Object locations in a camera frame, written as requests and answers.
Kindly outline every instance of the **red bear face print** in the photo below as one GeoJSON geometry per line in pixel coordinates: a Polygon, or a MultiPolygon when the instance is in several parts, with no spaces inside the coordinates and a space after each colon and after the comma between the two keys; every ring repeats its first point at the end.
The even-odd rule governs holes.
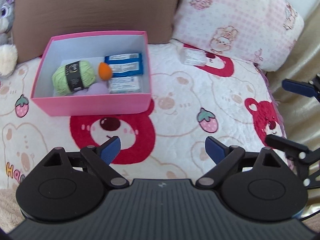
{"type": "Polygon", "coordinates": [[[282,136],[279,120],[272,103],[268,101],[258,103],[253,98],[247,98],[244,104],[252,114],[254,129],[265,146],[267,145],[264,141],[268,134],[282,136]]]}
{"type": "Polygon", "coordinates": [[[140,114],[86,115],[70,117],[70,131],[79,148],[99,146],[113,136],[121,140],[121,151],[113,164],[133,164],[144,161],[155,146],[156,134],[149,115],[154,109],[140,114]]]}
{"type": "MultiPolygon", "coordinates": [[[[197,49],[193,46],[184,44],[185,48],[197,49]]],[[[215,55],[210,52],[206,52],[207,63],[205,66],[196,66],[210,74],[220,77],[231,77],[234,73],[234,65],[230,58],[215,55]]]]}

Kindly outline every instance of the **white plush paw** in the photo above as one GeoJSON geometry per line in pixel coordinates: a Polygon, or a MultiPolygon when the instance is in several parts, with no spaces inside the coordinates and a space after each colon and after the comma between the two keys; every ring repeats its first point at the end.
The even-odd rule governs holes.
{"type": "Polygon", "coordinates": [[[17,64],[18,52],[15,45],[0,46],[0,77],[8,77],[17,64]]]}

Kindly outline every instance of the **pink checkered pillow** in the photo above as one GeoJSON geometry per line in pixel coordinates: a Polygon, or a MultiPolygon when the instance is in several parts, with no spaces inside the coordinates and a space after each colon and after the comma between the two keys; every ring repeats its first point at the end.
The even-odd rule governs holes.
{"type": "Polygon", "coordinates": [[[285,0],[182,0],[173,38],[276,71],[303,26],[301,16],[285,0]]]}

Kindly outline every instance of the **pink box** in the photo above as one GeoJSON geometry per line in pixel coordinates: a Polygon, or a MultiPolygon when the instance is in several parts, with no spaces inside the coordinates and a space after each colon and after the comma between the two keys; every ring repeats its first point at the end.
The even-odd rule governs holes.
{"type": "Polygon", "coordinates": [[[31,92],[32,101],[50,116],[137,114],[151,101],[147,33],[103,31],[52,37],[44,51],[31,92]],[[88,60],[96,70],[105,56],[142,53],[141,93],[54,96],[53,73],[62,65],[88,60]]]}

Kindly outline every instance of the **plush toy eye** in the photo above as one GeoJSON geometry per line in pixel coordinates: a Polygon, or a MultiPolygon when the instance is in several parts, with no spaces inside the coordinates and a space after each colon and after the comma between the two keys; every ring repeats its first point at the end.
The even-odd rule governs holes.
{"type": "Polygon", "coordinates": [[[10,8],[7,5],[2,6],[1,8],[1,16],[7,17],[10,14],[10,8]]]}

